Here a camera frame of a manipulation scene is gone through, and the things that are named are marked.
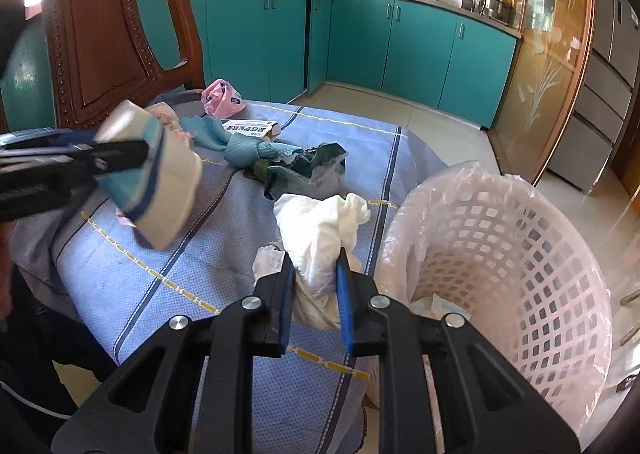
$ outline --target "white cloth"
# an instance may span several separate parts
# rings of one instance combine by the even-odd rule
[[[336,195],[324,201],[284,194],[273,211],[282,246],[271,244],[258,250],[254,279],[279,272],[287,251],[296,268],[294,322],[322,331],[340,329],[335,261],[344,247],[350,269],[360,271],[362,265],[352,252],[358,226],[370,218],[367,202],[352,193],[346,199]]]

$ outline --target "metal bolt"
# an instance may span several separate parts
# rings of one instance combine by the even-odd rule
[[[444,317],[444,322],[450,328],[462,328],[465,325],[465,318],[460,313],[447,313]]]
[[[374,308],[382,309],[386,308],[391,304],[391,301],[385,295],[374,295],[371,297],[369,304]]]
[[[262,301],[259,297],[255,295],[250,295],[249,297],[245,297],[242,299],[242,307],[244,309],[256,309],[262,305]]]
[[[175,317],[171,317],[169,321],[169,328],[179,330],[187,327],[189,323],[189,319],[184,315],[176,315]]]
[[[109,164],[107,162],[105,162],[104,160],[102,160],[101,158],[96,158],[94,160],[94,165],[95,165],[95,167],[97,167],[101,171],[106,171],[107,167],[109,167]]]

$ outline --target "wooden chair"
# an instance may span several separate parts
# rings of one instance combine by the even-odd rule
[[[59,127],[99,125],[121,101],[145,105],[185,85],[204,88],[202,45],[189,0],[168,0],[180,62],[163,70],[136,0],[43,0]]]

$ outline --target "trash can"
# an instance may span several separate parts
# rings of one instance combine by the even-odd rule
[[[604,386],[611,310],[598,263],[569,220],[519,177],[464,163],[414,189],[378,258],[381,293],[434,293],[470,322],[578,433]]]

